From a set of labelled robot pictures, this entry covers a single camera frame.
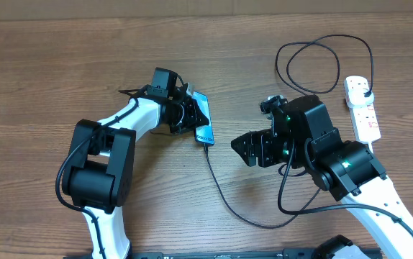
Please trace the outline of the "Samsung Galaxy smartphone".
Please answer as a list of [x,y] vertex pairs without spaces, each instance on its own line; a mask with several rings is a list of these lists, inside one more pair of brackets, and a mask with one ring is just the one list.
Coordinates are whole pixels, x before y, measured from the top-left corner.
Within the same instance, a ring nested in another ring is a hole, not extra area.
[[195,128],[196,141],[212,146],[214,144],[214,133],[208,98],[206,95],[195,91],[193,99],[196,100],[200,111]]

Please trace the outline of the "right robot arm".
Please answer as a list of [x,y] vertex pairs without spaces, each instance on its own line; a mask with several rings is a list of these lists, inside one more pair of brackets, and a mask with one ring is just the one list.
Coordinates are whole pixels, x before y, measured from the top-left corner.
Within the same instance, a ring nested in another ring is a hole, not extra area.
[[280,163],[303,168],[321,191],[336,203],[289,210],[278,192],[277,206],[287,215],[346,209],[368,230],[388,258],[413,258],[413,217],[402,203],[386,169],[358,141],[343,141],[326,106],[316,95],[287,101],[274,96],[260,103],[271,127],[248,132],[231,141],[248,166],[267,168]]

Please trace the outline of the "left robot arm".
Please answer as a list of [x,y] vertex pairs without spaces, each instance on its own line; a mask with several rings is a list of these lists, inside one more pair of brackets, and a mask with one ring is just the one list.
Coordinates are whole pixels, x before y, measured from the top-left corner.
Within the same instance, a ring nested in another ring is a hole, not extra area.
[[131,258],[122,207],[132,184],[135,144],[166,124],[170,135],[193,132],[197,142],[214,144],[209,100],[176,72],[156,68],[151,83],[125,89],[127,105],[116,114],[80,120],[68,156],[55,179],[65,207],[84,215],[93,244],[87,258]]

